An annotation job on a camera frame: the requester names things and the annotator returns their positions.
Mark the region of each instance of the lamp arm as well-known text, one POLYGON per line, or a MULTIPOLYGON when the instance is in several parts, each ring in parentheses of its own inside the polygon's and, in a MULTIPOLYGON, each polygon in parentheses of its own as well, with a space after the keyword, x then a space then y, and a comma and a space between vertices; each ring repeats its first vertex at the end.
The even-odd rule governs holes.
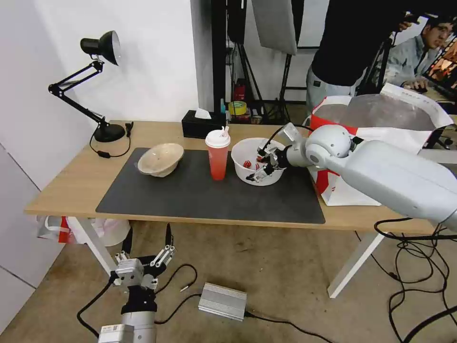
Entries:
POLYGON ((49 87, 48 87, 49 93, 51 93, 52 95, 55 95, 56 97, 62 99, 68 105, 70 105, 73 108, 77 109, 78 111, 84 113, 86 116, 88 116, 93 121, 95 121, 98 124, 100 124, 101 126, 104 126, 104 125, 106 125, 105 117, 102 117, 102 116, 92 112, 91 110, 81 106, 76 101, 74 101, 73 99, 70 99, 68 96, 65 95, 66 91, 72 89, 73 87, 76 87, 80 83, 83 83, 84 81, 94 77, 95 75, 100 74, 102 71, 103 71, 103 62, 99 61, 99 60, 95 60, 91 64, 89 64, 88 66, 86 66, 83 69, 77 71, 76 73, 71 74, 70 76, 64 78, 63 80, 61 80, 61 81, 59 81, 57 83, 53 83, 53 84, 49 85, 49 87), (85 72, 86 70, 88 70, 88 69, 90 69, 92 67, 95 68, 95 72, 93 72, 92 74, 86 76, 85 78, 82 78, 81 80, 69 81, 70 79, 72 79, 75 76, 85 72))

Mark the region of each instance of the tissue box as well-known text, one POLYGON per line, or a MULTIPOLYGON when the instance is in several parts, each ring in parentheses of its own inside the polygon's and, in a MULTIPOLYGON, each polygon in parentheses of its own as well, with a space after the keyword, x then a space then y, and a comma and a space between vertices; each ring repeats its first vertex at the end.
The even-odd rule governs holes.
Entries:
POLYGON ((184 137, 205 139, 208 132, 225 126, 225 114, 210 112, 209 115, 211 119, 200 119, 195 118, 195 111, 187 111, 181 121, 184 137))

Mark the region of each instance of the man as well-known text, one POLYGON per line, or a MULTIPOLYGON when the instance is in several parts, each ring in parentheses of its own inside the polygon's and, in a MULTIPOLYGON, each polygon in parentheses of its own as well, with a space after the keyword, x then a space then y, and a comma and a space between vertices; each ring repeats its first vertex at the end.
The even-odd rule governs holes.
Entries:
MULTIPOLYGON (((449 19, 429 19, 420 35, 393 47, 389 53, 384 83, 426 90, 427 80, 422 74, 436 59, 439 49, 453 32, 454 26, 455 23, 449 19)), ((374 83, 378 80, 380 68, 379 62, 374 83)))
POLYGON ((356 81, 374 59, 392 31, 407 28, 405 12, 455 13, 441 2, 384 0, 375 8, 371 1, 330 0, 320 48, 307 74, 307 107, 330 95, 354 95, 356 81))

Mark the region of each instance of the light blue shirt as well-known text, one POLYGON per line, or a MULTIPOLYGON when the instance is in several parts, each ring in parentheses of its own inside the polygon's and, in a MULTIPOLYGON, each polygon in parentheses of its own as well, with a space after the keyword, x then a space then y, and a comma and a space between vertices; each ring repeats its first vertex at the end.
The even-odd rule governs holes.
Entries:
MULTIPOLYGON (((393 83, 401 86, 406 81, 421 79, 422 74, 430 67, 439 53, 439 49, 429 49, 426 51, 424 41, 420 35, 398 44, 390 50, 387 60, 384 82, 393 83)), ((381 62, 376 66, 373 82, 378 81, 381 62)))

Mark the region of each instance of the plastic cup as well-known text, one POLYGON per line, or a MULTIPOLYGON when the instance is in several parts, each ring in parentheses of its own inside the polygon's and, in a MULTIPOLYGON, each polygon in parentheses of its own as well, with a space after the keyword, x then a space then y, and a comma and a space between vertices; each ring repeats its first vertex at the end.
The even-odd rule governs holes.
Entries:
POLYGON ((227 168, 227 154, 229 152, 230 136, 229 127, 214 130, 208 133, 205 143, 208 146, 209 167, 213 180, 220 181, 225 178, 227 168))

